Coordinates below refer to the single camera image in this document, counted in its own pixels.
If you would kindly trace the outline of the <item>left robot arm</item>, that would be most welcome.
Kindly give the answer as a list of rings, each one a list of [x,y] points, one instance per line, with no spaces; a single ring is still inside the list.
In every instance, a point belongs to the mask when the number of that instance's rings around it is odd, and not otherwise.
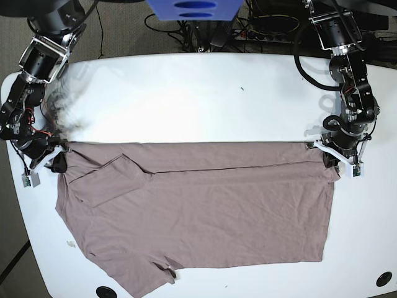
[[[363,175],[362,155],[372,135],[366,130],[375,125],[380,108],[367,78],[367,66],[362,57],[365,51],[362,34],[353,12],[395,16],[394,1],[304,1],[309,19],[298,29],[293,41],[293,56],[301,76],[313,86],[338,92],[341,113],[323,120],[325,133],[310,148],[323,151],[327,168],[340,162],[351,178]],[[314,28],[321,48],[332,52],[329,72],[336,86],[327,86],[312,78],[302,67],[299,43],[303,33]]]

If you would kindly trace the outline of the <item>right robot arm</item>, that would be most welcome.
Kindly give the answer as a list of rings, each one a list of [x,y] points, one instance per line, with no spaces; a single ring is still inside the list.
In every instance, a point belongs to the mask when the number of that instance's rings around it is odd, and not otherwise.
[[[1,139],[32,160],[31,170],[44,166],[64,173],[67,147],[54,133],[33,126],[34,109],[42,105],[46,86],[68,61],[88,13],[79,1],[1,1],[1,15],[27,19],[34,33],[19,61],[21,72],[1,107]]]

